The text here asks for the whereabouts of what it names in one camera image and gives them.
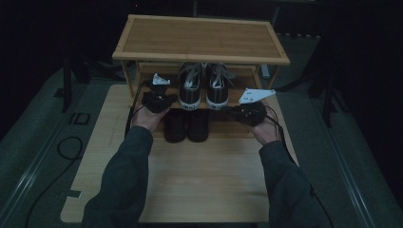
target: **person's hand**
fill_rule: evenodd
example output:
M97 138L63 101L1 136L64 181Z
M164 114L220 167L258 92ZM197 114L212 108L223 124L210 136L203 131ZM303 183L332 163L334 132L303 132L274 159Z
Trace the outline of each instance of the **person's hand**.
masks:
M265 101L263 101L263 104L264 106L268 106ZM270 108L266 107L266 111L268 116L276 120L276 115ZM278 128L276 124L270 121L268 118L264 118L264 121L259 125L254 127L248 126L248 128L262 145L271 143L273 141L279 141Z
M147 107L137 105L134 111L137 111L137 113L131 120L131 126L142 126L152 133L155 131L155 129L157 129L158 123L160 122L161 118L169 111L169 108L162 111L161 113L152 113Z

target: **jacket sleeve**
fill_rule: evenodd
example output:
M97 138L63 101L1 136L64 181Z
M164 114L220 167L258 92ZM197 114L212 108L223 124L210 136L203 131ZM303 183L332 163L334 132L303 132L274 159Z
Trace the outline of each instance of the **jacket sleeve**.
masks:
M290 161L280 141L267 143L259 151L270 201L270 227L330 227L311 194L311 183Z
M82 227L135 227L145 205L149 130L133 126L106 166L101 190L85 207Z

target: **person's left hand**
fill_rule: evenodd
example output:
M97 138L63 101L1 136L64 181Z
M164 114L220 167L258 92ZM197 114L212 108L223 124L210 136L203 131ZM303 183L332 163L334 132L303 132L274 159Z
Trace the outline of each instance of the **person's left hand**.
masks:
M148 129L151 133L157 129L161 118L169 111L169 108L161 113L152 113L147 107L137 105L134 111L139 110L131 120L131 126L138 125Z

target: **wood grain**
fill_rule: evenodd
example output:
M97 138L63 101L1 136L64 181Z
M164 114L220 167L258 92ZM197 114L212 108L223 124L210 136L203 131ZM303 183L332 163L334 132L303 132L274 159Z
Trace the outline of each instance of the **wood grain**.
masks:
M67 198L62 221L80 222L86 203L98 193L106 164L124 139L129 97L126 85L110 88L71 186L83 194L78 199ZM288 148L296 158L276 96L267 101L278 113ZM224 125L228 122L221 122L220 117L216 121ZM244 137L212 137L199 143L168 143L156 138L149 157L149 186L140 221L267 221L269 203L260 148L255 139Z
M114 59L290 63L269 22L129 15Z

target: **shoe sole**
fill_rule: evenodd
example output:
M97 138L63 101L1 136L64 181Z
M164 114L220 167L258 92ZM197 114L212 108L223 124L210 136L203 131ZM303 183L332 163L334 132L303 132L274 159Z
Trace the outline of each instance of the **shoe sole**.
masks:
M197 108L199 107L199 105L201 104L201 99L199 98L199 100L196 101L196 102L193 103L193 104L185 103L185 102L183 102L181 99L179 99L179 103L181 104L181 107L182 107L184 110L192 111L192 110L195 110L195 109L197 109Z
M210 109L213 109L213 110L220 110L220 109L222 109L223 107L225 107L227 104L228 104L228 99L225 101L225 102L223 102L223 103L213 103L212 101L210 101L209 99L208 99L208 97L206 96L206 102L207 102L207 106L210 108Z

